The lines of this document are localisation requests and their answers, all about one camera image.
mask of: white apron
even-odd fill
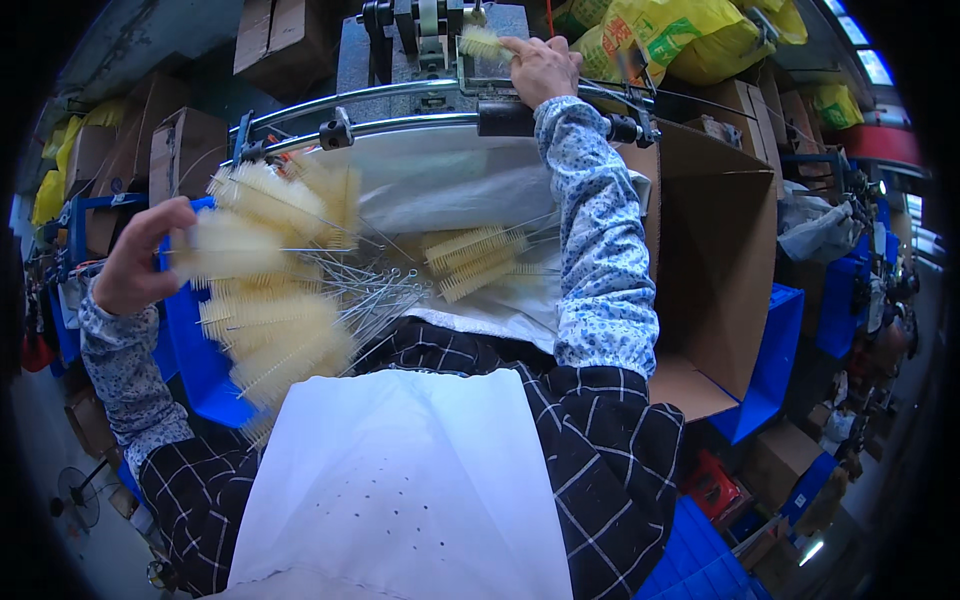
[[[572,598],[519,375],[293,386],[219,595]]]

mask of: yellow plastic bag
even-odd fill
[[[78,116],[70,117],[70,123],[66,126],[66,134],[63,136],[63,143],[57,150],[57,170],[66,173],[66,163],[70,159],[70,151],[73,150],[73,142],[77,141],[77,133],[84,124],[84,120]]]
[[[60,146],[63,145],[63,137],[66,135],[66,125],[58,125],[50,132],[50,136],[47,137],[47,141],[43,144],[43,151],[40,153],[41,158],[56,158],[57,151],[60,149]]]
[[[43,225],[60,214],[60,209],[63,208],[63,186],[61,171],[50,169],[43,176],[34,198],[34,214],[30,219],[34,227]]]
[[[603,20],[611,0],[569,0],[553,10],[553,26],[569,38],[582,36]]]
[[[612,0],[603,21],[571,47],[584,55],[585,77],[620,81],[617,52],[626,55],[628,78],[642,84],[632,57],[642,46],[650,58],[655,83],[692,40],[709,36],[743,20],[728,0]]]
[[[793,0],[734,0],[744,11],[757,7],[780,34],[781,44],[803,46],[806,44],[806,26]]]
[[[733,4],[722,1],[728,5],[725,18],[736,19],[735,22],[709,36],[691,40],[670,63],[667,70],[671,75],[694,85],[719,84],[777,50],[772,43],[760,43],[756,25]]]
[[[107,100],[86,114],[84,126],[120,127],[120,121],[123,120],[123,106],[123,98]]]
[[[863,114],[845,85],[821,85],[813,95],[813,108],[832,130],[844,130],[863,123]]]

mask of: blue floral sleeve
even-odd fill
[[[93,301],[94,281],[80,305],[81,353],[110,428],[139,481],[140,465],[151,450],[193,438],[186,409],[173,397],[151,356],[156,348],[155,306],[116,317]]]
[[[534,112],[540,157],[553,174],[563,247],[555,356],[561,366],[620,367],[647,379],[657,368],[660,323],[643,245],[639,197],[610,124],[573,96]]]

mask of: hand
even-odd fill
[[[154,271],[154,251],[172,229],[197,223],[197,215],[184,196],[137,213],[120,233],[113,252],[97,277],[93,301],[112,315],[129,315],[177,293],[173,271]]]
[[[536,109],[551,98],[577,95],[584,57],[570,52],[565,37],[546,42],[536,37],[530,41],[502,37],[500,43],[516,55],[510,62],[510,79],[523,104]]]

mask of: pile of brushes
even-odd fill
[[[204,336],[233,361],[230,381],[254,409],[241,431],[268,440],[290,386],[349,372],[356,350],[420,298],[399,270],[377,275],[346,264],[358,236],[359,174],[310,154],[282,169],[223,168],[207,192],[216,210],[172,239],[172,264],[194,289]]]

